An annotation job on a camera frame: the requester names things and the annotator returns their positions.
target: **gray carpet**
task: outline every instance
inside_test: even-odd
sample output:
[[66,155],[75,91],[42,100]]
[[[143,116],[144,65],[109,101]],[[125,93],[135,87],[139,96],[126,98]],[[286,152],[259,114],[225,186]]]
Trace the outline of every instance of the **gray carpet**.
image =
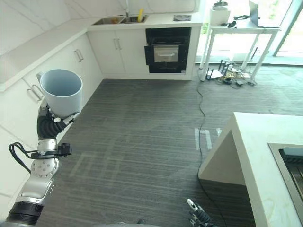
[[[202,129],[210,131],[212,143],[232,112],[303,115],[303,68],[261,67],[257,82],[233,89],[214,81],[199,83],[197,77],[103,80],[62,140],[71,143],[73,155],[61,161],[38,226],[85,227],[143,218],[151,225],[190,227],[187,198],[196,199],[224,226],[197,179],[201,153],[195,128],[203,117],[196,88],[199,84],[204,95],[207,118]],[[205,135],[200,141],[205,159]],[[225,212],[235,198],[224,198],[218,205],[225,207],[227,226],[254,225],[249,214]],[[245,192],[240,198],[249,204]]]

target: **table leg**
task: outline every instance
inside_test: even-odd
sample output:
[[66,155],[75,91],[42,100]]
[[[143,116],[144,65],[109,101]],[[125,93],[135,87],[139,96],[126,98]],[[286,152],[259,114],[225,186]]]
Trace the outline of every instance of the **table leg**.
[[207,51],[207,48],[208,48],[209,35],[210,35],[210,24],[208,24],[208,28],[207,28],[207,36],[206,36],[207,38],[206,38],[206,43],[205,43],[205,46],[204,46],[203,56],[201,57],[201,62],[200,62],[199,69],[202,69],[203,65],[204,65],[206,51]]
[[244,60],[243,64],[241,65],[241,68],[240,68],[241,70],[244,70],[244,69],[246,68],[247,62],[249,61],[250,56],[251,56],[251,52],[253,51],[253,49],[254,49],[254,47],[255,47],[257,41],[258,41],[259,35],[260,35],[260,34],[257,34],[257,35],[256,35],[255,40],[254,40],[254,42],[253,42],[252,45],[251,45],[250,51],[247,53],[247,55],[246,55],[246,57],[245,57],[245,60]]
[[245,185],[232,131],[224,129],[214,148],[201,164],[199,179]]
[[208,46],[208,51],[207,51],[207,56],[206,56],[206,60],[205,60],[205,66],[203,67],[202,70],[202,74],[200,75],[200,80],[204,81],[205,77],[206,77],[206,71],[209,65],[209,59],[210,59],[210,53],[212,52],[212,47],[214,44],[214,37],[215,37],[215,33],[211,33],[211,38],[210,38],[210,42],[209,42],[209,46]]
[[268,50],[269,50],[269,48],[270,48],[270,46],[271,46],[273,40],[275,39],[276,34],[277,34],[277,32],[275,32],[275,33],[273,33],[273,34],[271,35],[270,40],[269,40],[269,42],[267,43],[264,52],[262,53],[262,55],[261,55],[261,57],[260,57],[258,63],[256,64],[256,67],[255,67],[254,71],[252,72],[252,75],[251,75],[251,78],[250,78],[250,81],[251,81],[251,82],[253,82],[253,81],[255,80],[255,76],[256,76],[256,74],[257,74],[259,68],[261,67],[262,62],[263,62],[263,60],[264,60],[264,58],[265,58],[265,56],[266,56],[266,54],[267,54],[267,52],[268,52]]

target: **sink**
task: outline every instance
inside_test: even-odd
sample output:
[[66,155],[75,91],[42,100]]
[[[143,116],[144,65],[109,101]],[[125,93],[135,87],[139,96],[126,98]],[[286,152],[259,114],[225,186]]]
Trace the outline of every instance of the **sink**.
[[147,16],[144,16],[142,18],[141,22],[138,22],[138,16],[134,17],[125,17],[123,20],[121,20],[120,24],[133,24],[133,23],[144,23],[147,19]]
[[119,24],[125,17],[104,17],[93,25],[112,25]]

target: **cabinet handle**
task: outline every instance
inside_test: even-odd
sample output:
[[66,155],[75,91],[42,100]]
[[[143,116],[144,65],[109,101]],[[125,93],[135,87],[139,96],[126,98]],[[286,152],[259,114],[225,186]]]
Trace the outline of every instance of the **cabinet handle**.
[[159,53],[158,56],[160,56],[160,57],[172,57],[172,56],[175,56],[175,53]]
[[[41,96],[39,96],[39,95],[35,92],[34,88],[36,88],[36,89],[41,93]],[[33,90],[33,92],[34,92],[37,96],[40,97],[41,100],[44,98],[44,94],[43,94],[43,92],[41,91],[41,89],[39,88],[38,85],[33,84],[33,85],[32,85],[32,90]]]
[[120,39],[117,39],[117,41],[118,41],[118,47],[119,47],[119,49],[122,50],[121,45],[120,45]]
[[84,57],[83,57],[83,55],[82,55],[82,53],[81,53],[81,50],[77,49],[76,51],[79,53],[79,55],[80,55],[80,57],[81,57],[80,60],[84,60]]
[[77,55],[77,57],[78,57],[78,59],[79,59],[78,62],[81,62],[82,60],[81,60],[81,58],[80,58],[80,56],[79,56],[79,54],[78,54],[78,51],[74,51],[74,53],[76,53],[76,55]]
[[39,95],[36,94],[36,92],[34,92],[31,88],[27,89],[28,93],[29,93],[29,91],[31,91],[38,98],[38,100],[36,100],[37,102],[41,101],[41,98],[39,97]]
[[118,50],[116,39],[113,39],[113,40],[114,40],[114,44],[115,44],[115,49]]

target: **white cabinet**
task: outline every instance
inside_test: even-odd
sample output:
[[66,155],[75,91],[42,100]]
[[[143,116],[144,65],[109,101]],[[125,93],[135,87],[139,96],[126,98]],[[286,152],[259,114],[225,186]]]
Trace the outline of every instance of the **white cabinet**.
[[148,73],[145,62],[144,29],[90,31],[89,40],[105,74]]
[[[84,34],[9,87],[1,97],[3,103],[1,124],[32,149],[37,148],[36,122],[43,99],[36,75],[41,71],[46,72],[52,69],[70,70],[82,78],[83,106],[103,79],[88,38]],[[67,130],[68,128],[58,135],[58,142]]]
[[88,32],[102,73],[124,73],[115,31]]
[[78,75],[83,81],[83,105],[85,105],[101,83],[103,76],[86,34],[72,42],[72,46],[81,59]]
[[14,134],[22,144],[37,148],[37,116],[40,106],[24,80],[17,81],[3,94],[2,126]]
[[117,30],[116,36],[121,48],[120,53],[125,73],[149,73],[144,52],[144,46],[146,46],[145,30]]
[[[18,138],[0,127],[0,220],[5,219],[19,190],[29,178],[29,173],[15,161],[9,152],[9,144],[19,141]],[[15,149],[18,157],[30,167],[32,160],[25,157],[18,149]]]

